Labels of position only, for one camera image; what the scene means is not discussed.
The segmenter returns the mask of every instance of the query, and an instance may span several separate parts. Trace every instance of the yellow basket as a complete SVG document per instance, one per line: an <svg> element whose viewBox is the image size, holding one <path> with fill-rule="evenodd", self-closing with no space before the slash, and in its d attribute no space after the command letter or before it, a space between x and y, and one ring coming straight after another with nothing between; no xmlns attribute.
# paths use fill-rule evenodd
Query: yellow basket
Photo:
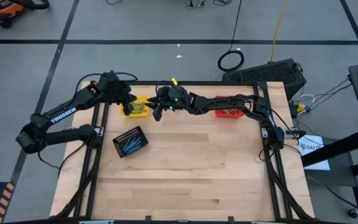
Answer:
<svg viewBox="0 0 358 224"><path fill-rule="evenodd" d="M141 118L146 117L149 114L149 107L145 105L147 103L147 99L149 96L136 96L137 99L131 104L134 106L134 110L132 113L128 116L130 118ZM123 112L122 105L119 105L119 114L126 116Z"/></svg>

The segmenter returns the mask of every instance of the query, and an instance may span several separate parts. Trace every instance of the orange object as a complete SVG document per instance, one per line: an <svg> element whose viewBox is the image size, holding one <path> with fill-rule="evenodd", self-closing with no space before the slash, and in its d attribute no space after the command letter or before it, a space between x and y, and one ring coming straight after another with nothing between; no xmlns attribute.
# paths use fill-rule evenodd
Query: orange object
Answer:
<svg viewBox="0 0 358 224"><path fill-rule="evenodd" d="M48 7L48 0L42 0L42 4L36 4L33 1L0 0L0 26L10 28L12 26L11 19L18 16L25 8L47 9Z"/></svg>
<svg viewBox="0 0 358 224"><path fill-rule="evenodd" d="M216 96L215 98L224 98L225 96ZM244 115L244 113L241 110L237 110L237 112L233 113L233 114L225 114L223 113L221 110L215 110L215 115L217 117L221 117L221 118L240 118L241 116Z"/></svg>

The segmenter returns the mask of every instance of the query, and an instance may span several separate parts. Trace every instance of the wheel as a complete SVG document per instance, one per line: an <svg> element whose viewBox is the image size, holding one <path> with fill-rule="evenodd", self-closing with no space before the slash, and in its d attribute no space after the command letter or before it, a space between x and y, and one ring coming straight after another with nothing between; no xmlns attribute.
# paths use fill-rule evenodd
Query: wheel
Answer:
<svg viewBox="0 0 358 224"><path fill-rule="evenodd" d="M5 18L3 20L0 21L0 26L2 28L8 29L12 27L12 21L10 18Z"/></svg>
<svg viewBox="0 0 358 224"><path fill-rule="evenodd" d="M347 212L347 214L352 218L357 218L358 217L358 209L352 208Z"/></svg>

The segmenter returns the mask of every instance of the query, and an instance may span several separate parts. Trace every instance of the white paper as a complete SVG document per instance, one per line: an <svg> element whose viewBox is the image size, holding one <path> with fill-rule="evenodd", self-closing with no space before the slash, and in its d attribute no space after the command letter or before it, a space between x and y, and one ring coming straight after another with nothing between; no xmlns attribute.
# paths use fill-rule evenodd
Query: white paper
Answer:
<svg viewBox="0 0 358 224"><path fill-rule="evenodd" d="M323 147L323 139L320 136L305 135L299 139L299 150L302 156ZM305 170L329 170L328 161L322 161L307 167Z"/></svg>

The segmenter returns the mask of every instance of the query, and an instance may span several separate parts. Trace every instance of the table leg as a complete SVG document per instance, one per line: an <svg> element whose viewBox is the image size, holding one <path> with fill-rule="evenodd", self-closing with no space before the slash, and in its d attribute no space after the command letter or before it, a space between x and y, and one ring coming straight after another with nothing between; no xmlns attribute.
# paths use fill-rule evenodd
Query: table leg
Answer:
<svg viewBox="0 0 358 224"><path fill-rule="evenodd" d="M358 148L358 132L301 157L303 167L325 161Z"/></svg>

